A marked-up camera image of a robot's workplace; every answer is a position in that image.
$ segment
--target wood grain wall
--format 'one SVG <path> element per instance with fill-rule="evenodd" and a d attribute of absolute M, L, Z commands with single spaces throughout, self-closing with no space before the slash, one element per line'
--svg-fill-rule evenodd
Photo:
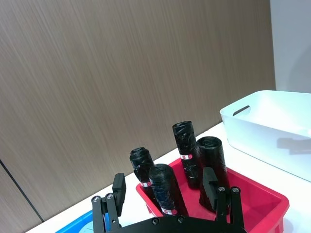
<path fill-rule="evenodd" d="M 24 232 L 39 223 L 39 217 L 0 165 L 0 233 Z"/>
<path fill-rule="evenodd" d="M 0 0 L 0 159 L 43 219 L 274 88 L 268 0 Z"/>

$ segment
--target black trash bag roll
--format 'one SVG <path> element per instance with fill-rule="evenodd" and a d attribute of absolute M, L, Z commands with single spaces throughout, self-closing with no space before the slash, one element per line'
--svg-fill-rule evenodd
<path fill-rule="evenodd" d="M 154 165 L 149 151 L 145 147 L 139 147 L 131 151 L 130 161 L 134 168 L 134 174 L 140 182 L 145 194 L 148 198 L 159 207 L 156 201 L 156 197 L 151 188 L 151 182 L 149 180 L 150 167 Z"/>
<path fill-rule="evenodd" d="M 156 164 L 152 166 L 149 171 L 149 179 L 164 216 L 188 216 L 174 171 L 169 165 Z"/>
<path fill-rule="evenodd" d="M 230 188 L 227 168 L 225 166 L 225 158 L 223 144 L 216 137 L 202 137 L 197 141 L 200 159 L 203 167 L 211 167 L 218 179 L 218 186 Z M 210 201 L 205 193 L 203 185 L 200 187 L 200 204 L 210 211 L 214 211 Z"/>
<path fill-rule="evenodd" d="M 202 168 L 192 122 L 183 121 L 173 125 L 173 133 L 188 186 L 192 189 L 198 189 L 202 183 Z"/>

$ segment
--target basket handle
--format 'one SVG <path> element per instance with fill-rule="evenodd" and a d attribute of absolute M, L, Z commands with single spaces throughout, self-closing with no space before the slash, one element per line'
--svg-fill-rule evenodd
<path fill-rule="evenodd" d="M 241 109 L 235 111 L 235 112 L 232 114 L 232 116 L 234 117 L 236 114 L 239 114 L 240 112 L 243 112 L 244 110 L 246 110 L 246 109 L 248 109 L 248 108 L 250 108 L 249 105 L 247 105 L 247 106 L 245 106 L 245 107 L 243 107 L 243 108 L 241 108 Z"/>

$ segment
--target white storage bin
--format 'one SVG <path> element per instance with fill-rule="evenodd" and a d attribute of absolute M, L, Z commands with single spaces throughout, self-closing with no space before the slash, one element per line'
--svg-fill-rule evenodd
<path fill-rule="evenodd" d="M 311 94 L 259 91 L 220 114 L 232 147 L 311 182 Z"/>

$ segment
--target white tabletop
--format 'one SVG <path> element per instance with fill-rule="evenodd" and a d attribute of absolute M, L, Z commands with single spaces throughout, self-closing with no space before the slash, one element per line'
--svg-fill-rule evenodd
<path fill-rule="evenodd" d="M 222 123 L 199 135 L 197 139 L 204 136 L 215 136 L 222 140 L 227 167 L 285 195 L 289 199 L 290 208 L 284 217 L 285 233 L 311 232 L 310 182 L 232 148 L 227 141 L 224 125 Z M 179 153 L 178 150 L 175 149 L 155 160 L 155 163 L 169 164 L 178 158 Z M 125 177 L 125 181 L 127 189 L 122 216 L 119 218 L 120 224 L 122 226 L 127 226 L 151 218 L 152 214 L 148 212 L 143 199 L 135 190 L 138 184 L 135 175 L 131 173 Z M 111 191 L 112 186 L 110 185 L 44 223 L 41 223 L 27 233 L 54 233 L 90 211 L 92 209 L 91 198 L 93 196 L 99 195 L 103 197 Z"/>

